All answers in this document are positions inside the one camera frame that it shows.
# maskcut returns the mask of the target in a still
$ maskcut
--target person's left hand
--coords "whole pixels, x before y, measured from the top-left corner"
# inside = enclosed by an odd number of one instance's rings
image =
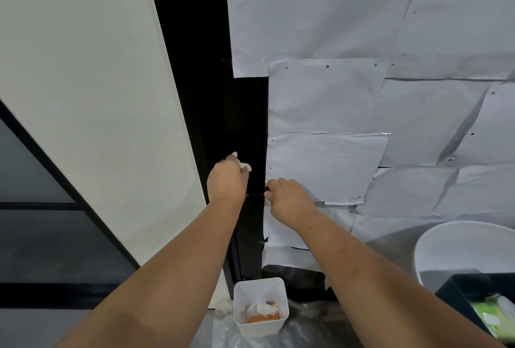
[[[208,177],[208,196],[212,202],[226,198],[236,203],[243,203],[247,191],[249,170],[240,169],[240,161],[232,154],[216,163]]]

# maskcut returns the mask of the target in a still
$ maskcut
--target person's right arm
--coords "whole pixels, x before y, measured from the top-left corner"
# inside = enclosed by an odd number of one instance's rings
[[[272,215],[306,243],[366,348],[504,346],[319,213],[296,181],[268,188]]]

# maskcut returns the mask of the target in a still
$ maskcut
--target forearm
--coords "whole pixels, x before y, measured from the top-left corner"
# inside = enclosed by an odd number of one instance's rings
[[[328,217],[305,217],[294,229],[366,348],[502,346]]]
[[[231,200],[211,202],[59,348],[188,347],[218,282],[240,209]]]

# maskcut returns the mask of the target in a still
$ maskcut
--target hand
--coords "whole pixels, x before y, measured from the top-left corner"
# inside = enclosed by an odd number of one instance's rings
[[[317,215],[318,210],[309,195],[295,180],[272,179],[265,197],[272,203],[272,215],[282,224],[295,229],[304,217]]]
[[[216,163],[208,177],[209,201],[226,198],[242,204],[247,192],[248,168],[240,169],[240,161],[232,154]]]

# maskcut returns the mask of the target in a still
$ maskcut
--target person's left arm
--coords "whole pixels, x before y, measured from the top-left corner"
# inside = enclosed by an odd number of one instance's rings
[[[213,295],[249,173],[234,156],[208,178],[209,204],[57,348],[189,347]]]

